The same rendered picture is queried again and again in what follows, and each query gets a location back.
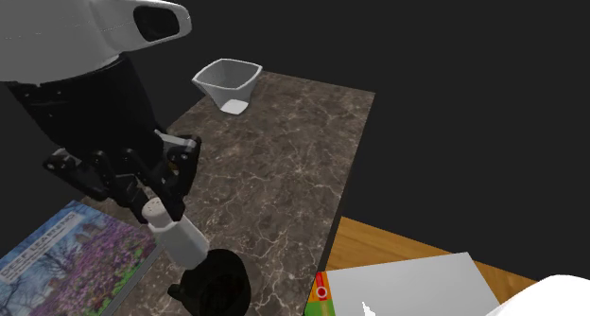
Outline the black mug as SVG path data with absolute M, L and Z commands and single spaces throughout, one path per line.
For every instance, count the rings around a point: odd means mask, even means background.
M 167 294 L 192 316 L 245 316 L 251 303 L 250 280 L 241 258 L 226 249 L 208 252 L 193 270 L 185 270 Z

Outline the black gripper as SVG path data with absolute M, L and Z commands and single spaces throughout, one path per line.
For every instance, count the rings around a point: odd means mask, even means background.
M 183 198 L 197 174 L 201 139 L 156 131 L 159 124 L 128 56 L 70 79 L 4 84 L 40 129 L 63 147 L 43 161 L 44 169 L 95 201 L 114 200 L 147 223 L 142 215 L 146 193 L 133 174 L 116 174 L 104 152 L 118 156 L 133 149 L 145 161 L 161 158 L 148 174 L 147 185 L 167 214 L 181 220 Z M 90 163 L 79 159 L 96 150 L 104 152 Z

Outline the white square bowl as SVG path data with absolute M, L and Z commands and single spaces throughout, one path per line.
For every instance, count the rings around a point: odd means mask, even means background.
M 252 91 L 263 66 L 249 61 L 218 59 L 192 78 L 192 82 L 226 114 L 240 115 L 250 105 Z

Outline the white shaker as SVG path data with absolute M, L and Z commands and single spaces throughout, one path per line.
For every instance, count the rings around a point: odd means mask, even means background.
M 187 216 L 182 215 L 179 221 L 173 220 L 158 197 L 144 205 L 142 216 L 170 260 L 178 266 L 193 270 L 206 259 L 209 241 Z

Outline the grey robot stand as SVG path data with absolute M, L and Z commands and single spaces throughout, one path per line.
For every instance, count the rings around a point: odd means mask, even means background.
M 459 253 L 317 272 L 303 316 L 486 316 L 498 306 Z

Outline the book with purple flowers cover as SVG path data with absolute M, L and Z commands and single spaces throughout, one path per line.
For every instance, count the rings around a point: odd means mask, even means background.
M 113 316 L 163 248 L 72 201 L 0 258 L 0 316 Z

